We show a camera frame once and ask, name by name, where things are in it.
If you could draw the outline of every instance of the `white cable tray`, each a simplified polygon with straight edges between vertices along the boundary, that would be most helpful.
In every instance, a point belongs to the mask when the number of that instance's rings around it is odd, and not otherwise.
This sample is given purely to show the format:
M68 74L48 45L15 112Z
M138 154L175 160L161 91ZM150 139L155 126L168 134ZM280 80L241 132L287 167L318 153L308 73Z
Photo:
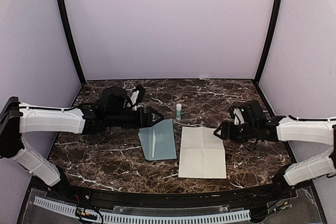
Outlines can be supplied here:
M35 197L34 205L48 209L61 215L72 218L75 216L75 204L56 202L52 199ZM96 223L100 223L100 216L93 210L86 210L87 213L98 216ZM111 212L100 211L104 224L210 224L210 223L235 223L250 220L250 211L242 210L228 212L217 215L188 216L188 217L151 217L151 216L131 216L113 214Z

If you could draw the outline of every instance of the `black frame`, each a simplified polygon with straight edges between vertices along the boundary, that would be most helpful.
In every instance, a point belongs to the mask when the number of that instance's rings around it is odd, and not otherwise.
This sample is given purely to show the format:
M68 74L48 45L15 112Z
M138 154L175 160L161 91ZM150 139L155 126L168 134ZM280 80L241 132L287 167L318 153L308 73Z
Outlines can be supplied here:
M78 78L82 85L86 83L82 67L80 65L80 61L78 58L78 54L76 51L74 39L72 37L69 19L66 12L66 6L64 0L57 0L58 7L65 31L65 35L67 38L69 50L71 52L72 60L74 62L76 72ZM259 66L255 75L255 78L252 81L255 86L258 94L260 95L263 103L265 104L270 116L274 116L274 111L272 110L270 104L268 103L264 93L259 87L259 82L265 68L265 64L267 61L267 57L269 54L271 42L274 36L274 31L277 23L277 18L279 14L281 0L274 0L270 23L267 31L267 36L263 48L263 52L261 54ZM293 154L292 149L290 148L288 142L284 143L288 154L291 158L291 162L295 163L296 159ZM186 208L186 207L205 207L205 206L218 206L218 205L230 205L231 208L234 207L245 207L250 209L252 212L254 210L261 210L266 208L267 202L272 201L272 198L257 198L251 199L248 196L251 193L254 194L263 194L263 192L268 191L271 185L257 186L253 188L247 189L238 189L238 190L229 190L229 191L219 191L215 193L203 193L203 194L183 194L183 195L151 195L151 194L133 194L133 193L119 193L114 191L104 191L104 190L96 190L96 189L88 189L83 187L74 186L76 193L79 195L81 202L85 204L89 204L95 207L101 208L113 208L114 204L118 206L132 206L132 207L155 207L155 208L167 208L167 207L175 207L175 208ZM317 194L314 183L310 180L307 182L300 183L295 186L295 189L299 189L302 187L310 186L314 197L316 199L319 213L323 223L327 223L319 196ZM17 223L22 221L25 206L27 204L27 200L32 188L44 190L48 193L49 197L59 198L52 191L48 191L47 186L37 177L33 176L28 189L26 191L26 195L20 210L19 218Z

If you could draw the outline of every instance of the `white panel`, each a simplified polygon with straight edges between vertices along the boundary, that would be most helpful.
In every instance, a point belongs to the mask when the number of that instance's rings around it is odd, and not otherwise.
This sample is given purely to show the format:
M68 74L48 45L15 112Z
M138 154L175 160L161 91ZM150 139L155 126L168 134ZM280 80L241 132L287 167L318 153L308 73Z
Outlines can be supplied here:
M261 79L276 114L336 116L336 0L282 0L277 28ZM292 142L299 161L327 146ZM334 223L336 179L314 181L329 223Z
M88 80L253 78L273 0L66 0Z
M45 106L69 106L80 83L64 36L56 0L0 0L0 110L10 96ZM48 155L54 133L29 133ZM16 223L30 175L0 160L0 223Z

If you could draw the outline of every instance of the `marble table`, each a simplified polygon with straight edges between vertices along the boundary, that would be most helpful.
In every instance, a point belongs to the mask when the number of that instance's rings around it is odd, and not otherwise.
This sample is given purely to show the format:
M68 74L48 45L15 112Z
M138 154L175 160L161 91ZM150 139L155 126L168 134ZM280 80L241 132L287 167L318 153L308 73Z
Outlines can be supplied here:
M89 81L75 104L99 99L106 87L119 86L131 92L138 84L146 88L143 105L173 119L178 157L183 126L218 127L230 119L231 105L248 100L259 100L265 109L250 80ZM175 120L177 103L183 106L180 121ZM65 170L73 185L153 194L205 193L270 184L277 170L290 163L282 142L261 142L253 152L232 141L224 141L224 146L227 179L178 178L178 158L147 161L138 130L111 128L96 135L60 133L49 160Z

